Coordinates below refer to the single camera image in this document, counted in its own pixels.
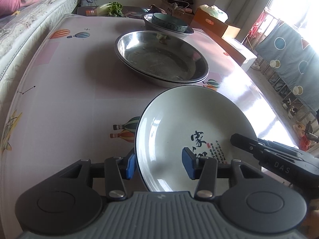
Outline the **white box under orange box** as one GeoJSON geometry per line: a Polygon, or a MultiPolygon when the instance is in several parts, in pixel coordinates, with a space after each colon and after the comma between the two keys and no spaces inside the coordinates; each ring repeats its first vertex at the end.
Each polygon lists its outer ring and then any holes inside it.
{"type": "Polygon", "coordinates": [[[219,37],[212,31],[203,27],[203,31],[209,35],[230,57],[239,64],[239,66],[247,72],[252,64],[257,59],[257,56],[252,53],[243,44],[237,41],[235,38],[225,36],[219,37]]]}

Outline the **teal ceramic bowl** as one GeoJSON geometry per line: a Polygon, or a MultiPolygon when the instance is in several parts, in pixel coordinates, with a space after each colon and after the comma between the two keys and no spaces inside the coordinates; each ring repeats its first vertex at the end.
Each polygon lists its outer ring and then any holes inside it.
{"type": "Polygon", "coordinates": [[[188,28],[187,23],[183,20],[176,18],[172,15],[162,13],[153,13],[152,23],[165,29],[177,32],[185,32],[188,28]]]}

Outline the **white mattress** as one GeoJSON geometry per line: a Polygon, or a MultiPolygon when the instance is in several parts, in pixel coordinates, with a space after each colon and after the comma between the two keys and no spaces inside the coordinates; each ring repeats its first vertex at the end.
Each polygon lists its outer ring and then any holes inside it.
{"type": "Polygon", "coordinates": [[[19,71],[31,61],[43,40],[80,0],[39,0],[1,22],[1,108],[9,104],[20,82],[19,71]]]}

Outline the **open brown cardboard box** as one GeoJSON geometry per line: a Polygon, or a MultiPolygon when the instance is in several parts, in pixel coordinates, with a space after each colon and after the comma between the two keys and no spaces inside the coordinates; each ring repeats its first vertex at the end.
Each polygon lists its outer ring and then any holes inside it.
{"type": "Polygon", "coordinates": [[[158,0],[159,7],[168,15],[193,16],[193,0],[158,0]]]}

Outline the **green bok choy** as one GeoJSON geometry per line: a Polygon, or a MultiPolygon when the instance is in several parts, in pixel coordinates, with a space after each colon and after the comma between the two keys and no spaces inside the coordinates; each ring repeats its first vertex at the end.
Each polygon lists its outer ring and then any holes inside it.
{"type": "Polygon", "coordinates": [[[107,17],[124,17],[123,5],[119,2],[110,2],[100,5],[96,8],[97,16],[107,16],[107,17]]]}

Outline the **white ceramic plate with calligraphy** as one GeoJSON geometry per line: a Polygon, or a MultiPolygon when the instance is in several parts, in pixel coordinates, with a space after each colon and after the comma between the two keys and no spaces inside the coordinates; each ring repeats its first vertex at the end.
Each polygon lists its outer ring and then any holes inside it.
{"type": "Polygon", "coordinates": [[[189,191],[191,180],[182,163],[187,147],[197,157],[228,164],[240,159],[260,168],[252,154],[230,143],[238,133],[256,138],[244,113],[228,98],[209,88],[180,86],[158,95],[144,110],[135,134],[141,177],[152,192],[189,191]]]}

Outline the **white plastic bag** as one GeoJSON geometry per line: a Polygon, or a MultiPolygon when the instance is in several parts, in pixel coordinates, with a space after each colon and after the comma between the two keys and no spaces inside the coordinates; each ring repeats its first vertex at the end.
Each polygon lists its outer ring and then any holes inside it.
{"type": "Polygon", "coordinates": [[[219,9],[217,6],[208,6],[207,4],[200,5],[199,8],[209,14],[211,17],[217,18],[219,21],[225,23],[228,20],[226,12],[219,9]]]}

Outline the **medium steel bowl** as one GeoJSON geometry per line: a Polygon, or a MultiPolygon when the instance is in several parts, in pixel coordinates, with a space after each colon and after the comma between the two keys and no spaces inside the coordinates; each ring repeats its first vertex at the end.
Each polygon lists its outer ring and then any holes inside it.
{"type": "Polygon", "coordinates": [[[179,39],[185,39],[186,37],[194,34],[194,30],[190,26],[188,26],[184,31],[181,31],[177,29],[176,25],[174,26],[172,24],[166,24],[161,26],[155,24],[153,22],[153,14],[145,14],[143,16],[143,20],[147,30],[163,32],[179,39]]]}

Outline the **dark printed flat box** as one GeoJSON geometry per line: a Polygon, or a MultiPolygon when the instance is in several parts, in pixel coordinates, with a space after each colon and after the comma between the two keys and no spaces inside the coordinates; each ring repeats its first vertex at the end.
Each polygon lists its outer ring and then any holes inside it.
{"type": "Polygon", "coordinates": [[[128,17],[128,18],[141,18],[149,8],[132,7],[132,6],[115,6],[115,5],[100,5],[78,7],[77,14],[80,16],[103,16],[103,17],[128,17]]]}

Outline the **pink balloon tablecloth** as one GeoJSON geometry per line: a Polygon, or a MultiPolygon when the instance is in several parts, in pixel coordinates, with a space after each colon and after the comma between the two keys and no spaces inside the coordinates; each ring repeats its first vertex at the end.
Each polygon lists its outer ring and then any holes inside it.
{"type": "MultiPolygon", "coordinates": [[[[22,229],[15,217],[15,203],[27,189],[80,159],[93,163],[128,153],[133,142],[111,134],[121,133],[114,125],[142,115],[153,98],[167,88],[138,77],[115,53],[116,39],[145,28],[142,20],[107,17],[65,17],[55,30],[80,31],[87,38],[46,39],[27,67],[5,124],[11,132],[11,150],[1,153],[1,223],[5,238],[16,238],[22,229]]],[[[208,80],[220,84],[217,92],[230,99],[245,114],[258,138],[296,147],[261,91],[238,64],[202,30],[184,39],[195,47],[209,65],[208,80]]],[[[200,99],[195,113],[182,118],[178,110],[164,139],[164,160],[159,169],[159,191],[194,192],[196,181],[188,178],[181,162],[183,147],[200,126],[192,119],[213,115],[213,99],[200,99]]]]}

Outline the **orange cardboard box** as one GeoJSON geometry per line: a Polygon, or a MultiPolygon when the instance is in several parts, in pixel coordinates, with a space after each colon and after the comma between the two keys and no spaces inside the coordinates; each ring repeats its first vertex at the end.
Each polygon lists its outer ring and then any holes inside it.
{"type": "Polygon", "coordinates": [[[191,27],[214,33],[220,38],[235,38],[240,32],[240,28],[221,22],[217,18],[210,16],[208,13],[198,8],[191,22],[191,27]]]}

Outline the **pair of sneakers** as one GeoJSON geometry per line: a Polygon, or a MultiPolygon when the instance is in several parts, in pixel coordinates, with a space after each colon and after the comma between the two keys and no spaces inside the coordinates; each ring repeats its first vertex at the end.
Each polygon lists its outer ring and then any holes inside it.
{"type": "Polygon", "coordinates": [[[292,104],[290,98],[284,99],[282,101],[282,106],[287,111],[289,119],[293,119],[296,113],[298,112],[298,108],[292,104]]]}

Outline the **blue hanging cloth with circles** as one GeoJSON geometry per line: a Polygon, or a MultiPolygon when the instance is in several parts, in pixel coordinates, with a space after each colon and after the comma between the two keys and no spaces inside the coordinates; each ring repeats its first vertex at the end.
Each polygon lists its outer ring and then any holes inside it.
{"type": "Polygon", "coordinates": [[[318,51],[294,28],[278,24],[255,48],[312,114],[318,111],[318,51]]]}

